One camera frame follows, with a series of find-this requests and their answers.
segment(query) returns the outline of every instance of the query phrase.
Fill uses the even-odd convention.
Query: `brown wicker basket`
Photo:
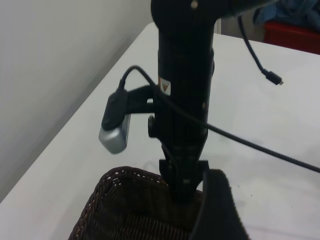
[[[187,240],[202,204],[172,202],[161,176],[128,166],[102,176],[69,240]]]

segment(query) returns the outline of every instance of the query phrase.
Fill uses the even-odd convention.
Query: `screw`
[[[191,2],[191,8],[192,9],[196,9],[198,7],[198,1],[197,0],[193,0],[192,2]]]

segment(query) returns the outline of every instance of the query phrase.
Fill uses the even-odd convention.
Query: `white wall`
[[[151,21],[150,0],[0,0],[0,202]]]

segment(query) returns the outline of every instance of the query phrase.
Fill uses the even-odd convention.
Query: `blue cloth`
[[[280,0],[255,12],[253,22],[270,20],[302,27],[313,27],[320,32],[320,3],[318,0]]]

